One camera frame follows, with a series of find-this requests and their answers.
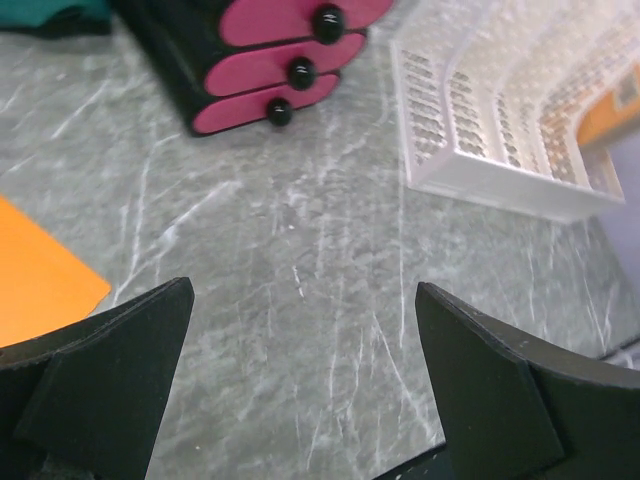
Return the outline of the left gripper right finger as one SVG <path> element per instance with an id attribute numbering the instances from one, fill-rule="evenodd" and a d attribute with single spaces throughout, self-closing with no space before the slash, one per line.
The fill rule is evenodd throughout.
<path id="1" fill-rule="evenodd" d="M 456 479 L 636 479 L 639 373 L 421 282 L 419 337 Z"/>

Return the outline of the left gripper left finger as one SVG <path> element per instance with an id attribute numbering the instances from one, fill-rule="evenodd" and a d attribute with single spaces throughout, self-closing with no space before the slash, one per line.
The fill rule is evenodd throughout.
<path id="1" fill-rule="evenodd" d="M 1 476 L 52 455 L 103 479 L 145 477 L 194 305 L 187 277 L 1 350 Z"/>

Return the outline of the pink bottom drawer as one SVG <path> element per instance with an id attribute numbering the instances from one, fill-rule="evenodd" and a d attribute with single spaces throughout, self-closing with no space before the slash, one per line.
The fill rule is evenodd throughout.
<path id="1" fill-rule="evenodd" d="M 278 85 L 226 97 L 201 109 L 190 121 L 190 127 L 197 135 L 215 134 L 261 120 L 284 127 L 291 122 L 294 111 L 322 101 L 340 80 L 340 74 L 332 72 L 320 75 L 305 91 Z"/>

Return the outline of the pink drawer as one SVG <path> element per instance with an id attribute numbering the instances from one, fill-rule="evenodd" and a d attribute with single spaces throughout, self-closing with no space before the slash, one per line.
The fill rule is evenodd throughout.
<path id="1" fill-rule="evenodd" d="M 345 33 L 381 18 L 391 0 L 241 0 L 226 7 L 219 22 L 225 43 L 253 46 L 313 38 L 332 45 Z"/>
<path id="2" fill-rule="evenodd" d="M 226 97 L 201 109 L 190 121 L 190 127 L 197 135 L 215 134 L 261 120 L 284 127 L 291 122 L 294 111 L 322 101 L 340 80 L 340 74 L 332 72 L 320 75 L 305 91 L 278 85 Z"/>
<path id="3" fill-rule="evenodd" d="M 339 70 L 358 55 L 366 40 L 365 32 L 353 32 L 333 45 L 307 40 L 237 53 L 208 71 L 204 87 L 224 97 L 286 83 L 289 66 L 298 58 L 309 60 L 319 74 Z"/>

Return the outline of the black drawer organizer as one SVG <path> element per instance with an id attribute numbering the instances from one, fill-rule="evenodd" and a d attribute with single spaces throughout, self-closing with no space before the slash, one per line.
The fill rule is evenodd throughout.
<path id="1" fill-rule="evenodd" d="M 298 58 L 289 66 L 286 83 L 224 97 L 209 94 L 204 87 L 204 77 L 221 60 L 244 51 L 315 40 L 290 39 L 244 47 L 229 45 L 221 37 L 219 22 L 231 2 L 116 1 L 113 4 L 114 10 L 151 61 L 186 128 L 196 137 L 208 135 L 195 134 L 190 121 L 201 109 L 215 101 L 278 85 L 289 85 L 295 90 L 305 91 L 323 75 L 316 72 L 309 60 Z"/>

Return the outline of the pink top drawer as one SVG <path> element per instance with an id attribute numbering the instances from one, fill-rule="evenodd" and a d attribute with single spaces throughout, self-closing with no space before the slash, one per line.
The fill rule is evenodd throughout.
<path id="1" fill-rule="evenodd" d="M 313 38 L 332 45 L 345 33 L 381 18 L 391 0 L 241 0 L 226 7 L 219 22 L 225 43 L 253 46 Z"/>

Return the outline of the orange book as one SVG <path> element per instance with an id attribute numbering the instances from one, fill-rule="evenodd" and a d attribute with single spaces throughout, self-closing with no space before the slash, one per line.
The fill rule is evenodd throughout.
<path id="1" fill-rule="evenodd" d="M 609 146 L 639 131 L 639 64 L 636 63 L 584 115 L 576 139 L 581 149 Z"/>

